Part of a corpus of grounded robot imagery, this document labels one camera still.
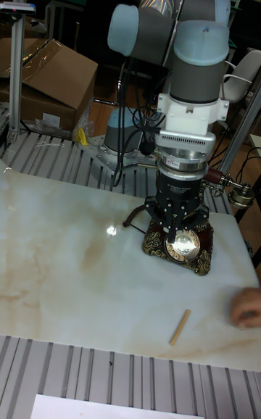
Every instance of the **yellow object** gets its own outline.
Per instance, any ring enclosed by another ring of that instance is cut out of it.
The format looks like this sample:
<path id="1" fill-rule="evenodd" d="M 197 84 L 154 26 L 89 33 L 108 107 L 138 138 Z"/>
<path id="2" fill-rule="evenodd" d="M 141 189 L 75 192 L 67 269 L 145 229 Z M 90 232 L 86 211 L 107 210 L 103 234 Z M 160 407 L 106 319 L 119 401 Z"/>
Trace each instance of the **yellow object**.
<path id="1" fill-rule="evenodd" d="M 174 347 L 174 345 L 175 345 L 176 341 L 178 340 L 178 337 L 180 336 L 181 331 L 182 331 L 183 327 L 185 326 L 186 321 L 187 321 L 187 319 L 188 319 L 188 317 L 189 317 L 190 313 L 191 313 L 191 311 L 190 311 L 190 310 L 186 310 L 186 312 L 185 312 L 185 314 L 184 314 L 184 316 L 183 316 L 183 318 L 182 318 L 182 320 L 181 320 L 180 325 L 178 326 L 178 328 L 177 328 L 176 332 L 174 333 L 174 336 L 173 336 L 173 337 L 172 337 L 172 339 L 170 340 L 170 345 L 171 345 L 172 347 Z"/>
<path id="2" fill-rule="evenodd" d="M 79 128 L 77 133 L 76 133 L 76 138 L 75 138 L 75 142 L 80 142 L 82 145 L 87 146 L 88 142 L 86 139 L 86 135 L 84 133 L 83 128 Z"/>

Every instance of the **aluminum profile table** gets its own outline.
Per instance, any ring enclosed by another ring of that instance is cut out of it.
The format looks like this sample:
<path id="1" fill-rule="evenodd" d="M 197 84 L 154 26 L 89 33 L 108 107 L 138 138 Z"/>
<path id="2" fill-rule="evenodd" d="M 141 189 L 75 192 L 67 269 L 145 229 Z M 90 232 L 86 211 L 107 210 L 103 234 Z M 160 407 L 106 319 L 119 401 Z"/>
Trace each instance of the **aluminum profile table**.
<path id="1" fill-rule="evenodd" d="M 22 133 L 0 157 L 21 173 L 82 186 L 140 197 L 155 189 L 155 171 L 143 168 L 127 170 L 114 189 L 76 144 L 35 133 Z M 225 196 L 206 202 L 231 213 Z M 0 418 L 29 419 L 37 393 L 206 419 L 261 418 L 260 373 L 0 336 Z"/>

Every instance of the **cardboard box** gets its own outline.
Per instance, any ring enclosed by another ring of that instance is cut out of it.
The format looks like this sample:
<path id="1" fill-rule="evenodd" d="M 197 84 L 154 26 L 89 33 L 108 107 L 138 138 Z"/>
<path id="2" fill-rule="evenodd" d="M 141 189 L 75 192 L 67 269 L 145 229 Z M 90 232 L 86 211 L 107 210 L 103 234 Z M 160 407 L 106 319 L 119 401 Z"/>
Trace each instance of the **cardboard box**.
<path id="1" fill-rule="evenodd" d="M 11 39 L 0 40 L 0 101 L 9 101 Z M 72 131 L 94 94 L 97 63 L 54 40 L 25 39 L 21 118 Z"/>

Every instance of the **white chair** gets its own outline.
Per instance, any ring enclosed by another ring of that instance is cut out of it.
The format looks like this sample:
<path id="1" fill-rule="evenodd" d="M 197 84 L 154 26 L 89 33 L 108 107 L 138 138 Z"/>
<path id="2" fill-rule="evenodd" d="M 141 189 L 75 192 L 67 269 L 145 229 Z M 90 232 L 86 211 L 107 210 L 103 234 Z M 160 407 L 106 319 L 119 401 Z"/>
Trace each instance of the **white chair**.
<path id="1" fill-rule="evenodd" d="M 261 51 L 250 51 L 237 66 L 228 64 L 233 68 L 233 72 L 223 76 L 220 98 L 229 100 L 230 103 L 238 103 L 246 96 L 261 67 Z"/>

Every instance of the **light blue joint cap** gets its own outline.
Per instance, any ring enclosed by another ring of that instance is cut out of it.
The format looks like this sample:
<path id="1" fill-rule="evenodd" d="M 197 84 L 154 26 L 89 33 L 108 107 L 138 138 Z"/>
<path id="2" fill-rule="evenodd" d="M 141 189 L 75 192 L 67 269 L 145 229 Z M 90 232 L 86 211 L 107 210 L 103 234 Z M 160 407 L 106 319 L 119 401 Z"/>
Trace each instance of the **light blue joint cap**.
<path id="1" fill-rule="evenodd" d="M 215 21 L 184 21 L 178 26 L 174 52 L 185 63 L 212 66 L 228 55 L 229 29 Z"/>
<path id="2" fill-rule="evenodd" d="M 129 57 L 138 36 L 138 8 L 118 5 L 112 15 L 109 27 L 108 46 Z"/>
<path id="3" fill-rule="evenodd" d="M 115 108 L 109 116 L 108 126 L 111 128 L 117 128 L 118 125 L 119 125 L 119 108 Z M 125 115 L 124 115 L 124 127 L 130 128 L 131 126 L 134 127 L 133 117 L 129 109 L 126 107 Z"/>
<path id="4" fill-rule="evenodd" d="M 215 0 L 215 20 L 227 25 L 231 11 L 230 0 Z"/>

